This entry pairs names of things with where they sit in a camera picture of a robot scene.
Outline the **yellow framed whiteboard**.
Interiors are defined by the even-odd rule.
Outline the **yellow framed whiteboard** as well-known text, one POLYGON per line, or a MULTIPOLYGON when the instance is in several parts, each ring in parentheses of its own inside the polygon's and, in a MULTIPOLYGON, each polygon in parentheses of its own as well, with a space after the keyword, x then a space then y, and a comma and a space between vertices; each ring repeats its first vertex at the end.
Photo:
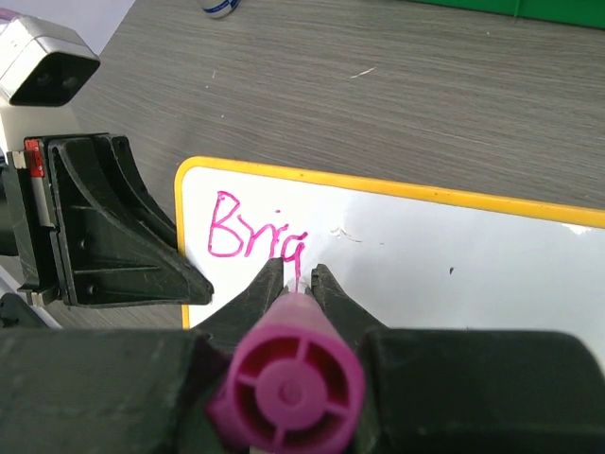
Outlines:
POLYGON ((319 264, 392 327, 549 329, 604 354, 600 210, 210 157, 174 181, 181 251, 213 284, 201 323, 271 257, 319 264))

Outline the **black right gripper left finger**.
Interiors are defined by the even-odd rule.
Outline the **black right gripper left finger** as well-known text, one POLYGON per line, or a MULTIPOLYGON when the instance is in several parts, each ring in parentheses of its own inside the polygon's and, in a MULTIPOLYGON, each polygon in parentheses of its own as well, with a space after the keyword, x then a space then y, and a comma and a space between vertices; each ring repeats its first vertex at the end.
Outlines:
POLYGON ((230 361, 197 329, 65 329, 4 294, 1 449, 220 453, 204 407, 230 361))

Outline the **pink capped marker pen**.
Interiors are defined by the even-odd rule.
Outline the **pink capped marker pen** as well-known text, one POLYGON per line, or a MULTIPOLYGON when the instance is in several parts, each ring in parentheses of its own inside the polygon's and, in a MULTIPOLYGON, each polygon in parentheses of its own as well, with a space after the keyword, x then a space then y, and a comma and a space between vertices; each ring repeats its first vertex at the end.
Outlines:
POLYGON ((338 284, 283 290, 271 305, 242 293, 199 324, 216 347, 232 353, 206 406, 226 447, 346 451, 366 383, 351 343, 330 319, 350 301, 338 284))

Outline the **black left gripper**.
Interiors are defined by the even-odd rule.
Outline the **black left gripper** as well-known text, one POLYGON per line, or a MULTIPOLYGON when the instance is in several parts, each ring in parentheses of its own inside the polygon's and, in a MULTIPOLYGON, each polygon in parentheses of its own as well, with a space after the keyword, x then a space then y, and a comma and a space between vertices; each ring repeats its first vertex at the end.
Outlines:
POLYGON ((31 305, 209 304, 213 285, 180 255, 126 136, 27 137, 2 180, 31 305))

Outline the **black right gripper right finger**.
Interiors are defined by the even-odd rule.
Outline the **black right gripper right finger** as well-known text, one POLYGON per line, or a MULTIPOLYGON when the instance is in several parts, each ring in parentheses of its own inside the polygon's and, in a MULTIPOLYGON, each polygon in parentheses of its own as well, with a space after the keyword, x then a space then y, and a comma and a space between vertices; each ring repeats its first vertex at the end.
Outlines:
POLYGON ((389 328, 325 265, 310 294, 356 351, 366 397, 352 453, 600 453, 604 374, 555 331, 389 328))

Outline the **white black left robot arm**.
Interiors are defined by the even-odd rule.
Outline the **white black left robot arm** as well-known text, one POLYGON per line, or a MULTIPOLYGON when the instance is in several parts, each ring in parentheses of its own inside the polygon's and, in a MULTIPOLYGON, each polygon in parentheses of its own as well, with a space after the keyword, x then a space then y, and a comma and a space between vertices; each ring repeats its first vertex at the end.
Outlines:
POLYGON ((178 250, 129 140, 29 137, 1 162, 1 253, 24 276, 1 298, 3 327, 47 327, 53 302, 83 308, 206 305, 214 289, 178 250))

